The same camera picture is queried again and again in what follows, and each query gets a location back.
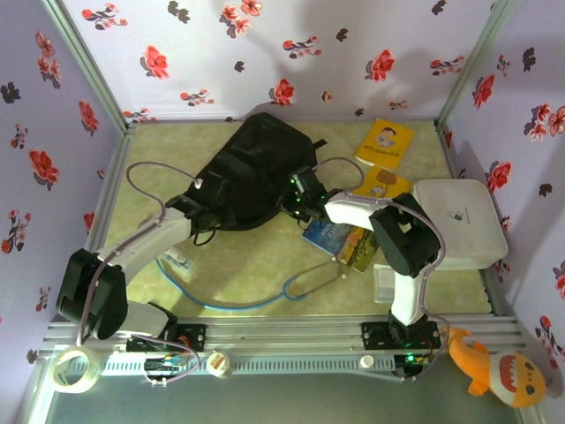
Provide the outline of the yellow book with tree print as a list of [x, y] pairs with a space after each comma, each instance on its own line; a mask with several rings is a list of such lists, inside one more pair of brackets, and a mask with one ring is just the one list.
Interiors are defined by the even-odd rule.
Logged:
[[408, 193], [410, 189], [410, 181], [374, 165], [365, 174], [363, 185], [353, 190], [352, 193], [357, 196], [394, 199], [402, 193]]

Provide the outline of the small clear plastic box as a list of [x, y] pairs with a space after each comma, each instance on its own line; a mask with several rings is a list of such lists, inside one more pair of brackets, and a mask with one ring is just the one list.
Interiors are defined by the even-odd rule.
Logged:
[[387, 265], [374, 264], [374, 302], [391, 304], [395, 296], [395, 271]]

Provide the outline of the long aluminium base rail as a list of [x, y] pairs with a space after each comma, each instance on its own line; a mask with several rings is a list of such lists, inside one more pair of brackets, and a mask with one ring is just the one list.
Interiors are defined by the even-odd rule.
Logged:
[[[441, 336], [444, 324], [438, 318], [435, 322]], [[515, 318], [491, 314], [448, 315], [451, 327], [467, 329], [469, 340], [477, 340], [490, 352], [523, 350], [524, 336]], [[366, 351], [361, 340], [363, 322], [388, 322], [386, 315], [353, 316], [304, 316], [290, 318], [274, 317], [195, 317], [175, 319], [173, 324], [205, 324], [207, 338], [203, 353], [213, 350], [242, 356], [268, 355], [353, 355], [356, 353], [429, 353], [424, 350], [407, 351]], [[72, 322], [52, 322], [48, 325], [43, 341], [38, 348], [38, 357], [47, 358], [55, 352], [75, 345], [77, 326]], [[125, 333], [98, 340], [89, 337], [85, 347], [103, 353], [126, 352], [126, 342], [133, 337]]]

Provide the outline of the yellow book with boy print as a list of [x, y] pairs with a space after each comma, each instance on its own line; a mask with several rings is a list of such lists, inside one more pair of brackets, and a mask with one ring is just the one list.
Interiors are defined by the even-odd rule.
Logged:
[[354, 157], [362, 163], [394, 171], [402, 161], [413, 136], [412, 129], [378, 118]]

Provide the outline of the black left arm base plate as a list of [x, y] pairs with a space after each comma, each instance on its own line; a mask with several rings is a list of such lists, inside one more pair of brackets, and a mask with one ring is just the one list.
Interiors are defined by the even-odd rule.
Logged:
[[[164, 330], [157, 338], [168, 342], [187, 345], [196, 352], [204, 352], [207, 338], [205, 324], [173, 324]], [[125, 350], [128, 352], [182, 352], [183, 349], [164, 344], [162, 342], [148, 341], [144, 338], [130, 337], [126, 342]]]

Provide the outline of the clear plastic packet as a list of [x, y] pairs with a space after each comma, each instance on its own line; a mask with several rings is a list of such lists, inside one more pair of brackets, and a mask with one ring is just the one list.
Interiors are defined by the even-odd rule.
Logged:
[[184, 280], [189, 280], [196, 269], [195, 262], [174, 246], [162, 253], [160, 260], [175, 275]]

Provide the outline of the white plastic case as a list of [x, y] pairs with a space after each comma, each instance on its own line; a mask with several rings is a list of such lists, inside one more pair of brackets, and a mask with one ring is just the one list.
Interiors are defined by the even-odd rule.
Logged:
[[491, 195], [477, 180], [421, 180], [411, 193], [445, 241], [439, 270], [487, 269], [508, 254]]

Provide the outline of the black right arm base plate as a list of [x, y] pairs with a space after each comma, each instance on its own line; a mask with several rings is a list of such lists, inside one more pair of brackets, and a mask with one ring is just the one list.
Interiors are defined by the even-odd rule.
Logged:
[[441, 347], [441, 337], [435, 322], [425, 322], [408, 334], [401, 335], [400, 327], [388, 322], [363, 322], [361, 340], [366, 351], [436, 351]]

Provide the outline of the black backpack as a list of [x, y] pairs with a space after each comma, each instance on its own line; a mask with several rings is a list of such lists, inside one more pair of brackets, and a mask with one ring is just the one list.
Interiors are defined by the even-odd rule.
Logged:
[[[184, 195], [213, 214], [213, 230], [249, 231], [279, 213], [278, 202], [290, 184], [291, 172], [318, 163], [317, 149], [307, 135], [268, 114], [247, 118], [218, 153], [203, 167], [225, 177], [221, 194], [212, 203], [196, 200], [197, 187]], [[200, 234], [210, 231], [192, 231]]]

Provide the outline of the small control circuit board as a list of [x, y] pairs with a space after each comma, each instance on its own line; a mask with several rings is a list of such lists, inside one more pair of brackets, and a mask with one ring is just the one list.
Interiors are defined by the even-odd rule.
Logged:
[[166, 387], [186, 370], [187, 363], [188, 360], [182, 355], [148, 358], [143, 364], [143, 371], [153, 387]]
[[395, 355], [395, 371], [403, 382], [415, 381], [430, 366], [431, 360], [428, 355], [408, 353]]

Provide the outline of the orange shark plush toy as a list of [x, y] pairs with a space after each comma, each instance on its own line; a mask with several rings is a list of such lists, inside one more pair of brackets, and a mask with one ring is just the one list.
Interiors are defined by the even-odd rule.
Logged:
[[487, 392], [516, 409], [539, 404], [546, 395], [546, 381], [535, 363], [520, 352], [490, 352], [479, 341], [467, 343], [471, 333], [452, 327], [448, 332], [448, 354], [470, 379], [468, 393], [480, 397]]

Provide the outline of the blue stethoscope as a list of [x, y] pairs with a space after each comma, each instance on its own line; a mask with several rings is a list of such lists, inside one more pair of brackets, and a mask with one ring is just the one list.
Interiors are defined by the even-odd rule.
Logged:
[[[167, 270], [165, 269], [165, 267], [163, 265], [163, 260], [156, 259], [155, 265], [157, 266], [157, 268], [161, 272], [162, 276], [169, 283], [171, 283], [176, 289], [178, 289], [180, 291], [180, 293], [186, 299], [190, 300], [193, 304], [195, 304], [199, 307], [202, 307], [204, 309], [207, 309], [207, 310], [212, 310], [212, 311], [217, 311], [217, 312], [226, 312], [226, 313], [243, 313], [243, 312], [254, 311], [254, 310], [262, 309], [263, 307], [268, 307], [268, 306], [274, 304], [275, 302], [283, 300], [283, 299], [286, 300], [286, 301], [289, 301], [289, 302], [303, 301], [303, 300], [307, 299], [308, 297], [310, 297], [311, 295], [313, 295], [315, 292], [320, 291], [322, 288], [325, 288], [326, 286], [328, 286], [328, 285], [330, 285], [330, 284], [332, 284], [336, 281], [345, 279], [347, 277], [346, 273], [343, 271], [342, 264], [335, 257], [332, 257], [329, 261], [322, 262], [318, 265], [310, 267], [309, 269], [305, 269], [305, 270], [291, 276], [290, 278], [288, 278], [286, 281], [284, 281], [282, 283], [281, 290], [279, 291], [279, 293], [270, 297], [270, 298], [263, 299], [263, 300], [255, 302], [255, 303], [225, 306], [225, 305], [211, 304], [209, 302], [205, 302], [205, 301], [200, 300], [200, 299], [196, 298], [195, 296], [193, 296], [179, 282], [177, 282], [172, 276], [169, 275], [169, 273], [167, 272]], [[321, 268], [323, 268], [325, 266], [329, 266], [329, 265], [331, 265], [332, 267], [335, 267], [335, 275], [332, 276], [331, 278], [329, 278], [327, 281], [315, 286], [314, 288], [312, 288], [308, 291], [303, 291], [300, 294], [292, 294], [290, 292], [290, 287], [297, 280], [299, 280], [301, 277], [303, 277], [303, 276], [305, 276], [305, 275], [307, 275], [311, 272], [314, 272], [317, 269], [321, 269]]]

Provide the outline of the aluminium corner post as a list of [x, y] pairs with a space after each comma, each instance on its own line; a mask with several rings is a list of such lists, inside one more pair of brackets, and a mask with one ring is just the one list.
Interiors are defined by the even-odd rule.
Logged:
[[62, 0], [40, 0], [51, 20], [55, 24], [73, 57], [85, 74], [91, 88], [95, 91], [114, 126], [122, 134], [128, 132], [128, 124], [122, 117], [116, 97], [110, 90], [98, 64], [95, 62], [83, 36], [72, 20]]
[[489, 46], [493, 43], [503, 21], [515, 2], [516, 0], [495, 0], [493, 2], [492, 10], [489, 13], [486, 24], [481, 30], [470, 55], [466, 59], [464, 68], [457, 78], [448, 99], [445, 101], [440, 115], [434, 120], [437, 129], [443, 127], [448, 122], [450, 116], [456, 109], [456, 105], [463, 96], [466, 85], [471, 81], [472, 74], [479, 67], [480, 62], [486, 55]]

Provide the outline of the clear tape roll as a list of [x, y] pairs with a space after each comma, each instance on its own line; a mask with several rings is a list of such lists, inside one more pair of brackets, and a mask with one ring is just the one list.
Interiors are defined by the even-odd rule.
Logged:
[[[66, 366], [73, 359], [81, 359], [86, 364], [82, 376], [73, 383], [69, 383], [65, 373]], [[105, 363], [98, 352], [82, 346], [70, 346], [60, 352], [51, 363], [49, 373], [55, 391], [65, 394], [81, 394], [92, 389], [102, 375]]]

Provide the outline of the thick blue landscape cover book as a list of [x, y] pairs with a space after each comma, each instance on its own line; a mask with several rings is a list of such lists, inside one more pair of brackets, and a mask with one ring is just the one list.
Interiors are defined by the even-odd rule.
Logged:
[[372, 231], [345, 223], [312, 221], [302, 237], [360, 274], [367, 270], [379, 247]]

